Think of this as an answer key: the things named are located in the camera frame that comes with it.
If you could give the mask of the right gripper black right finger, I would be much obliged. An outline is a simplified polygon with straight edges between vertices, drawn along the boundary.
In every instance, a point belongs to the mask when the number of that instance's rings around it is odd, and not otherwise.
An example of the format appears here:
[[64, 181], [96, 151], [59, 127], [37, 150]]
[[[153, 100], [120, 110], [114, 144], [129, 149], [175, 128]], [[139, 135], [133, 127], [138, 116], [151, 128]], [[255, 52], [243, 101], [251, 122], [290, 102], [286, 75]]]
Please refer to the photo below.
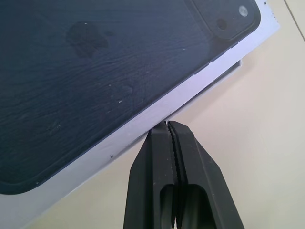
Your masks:
[[223, 174], [186, 125], [169, 121], [179, 180], [179, 229], [242, 229]]

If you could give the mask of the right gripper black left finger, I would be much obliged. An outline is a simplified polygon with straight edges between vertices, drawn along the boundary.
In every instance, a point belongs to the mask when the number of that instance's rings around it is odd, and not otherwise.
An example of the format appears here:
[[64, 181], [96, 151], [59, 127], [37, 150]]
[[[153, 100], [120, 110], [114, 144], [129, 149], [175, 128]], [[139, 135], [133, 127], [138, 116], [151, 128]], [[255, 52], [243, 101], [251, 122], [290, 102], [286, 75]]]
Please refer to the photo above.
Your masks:
[[176, 183], [172, 136], [161, 122], [148, 132], [131, 166], [123, 227], [172, 229]]

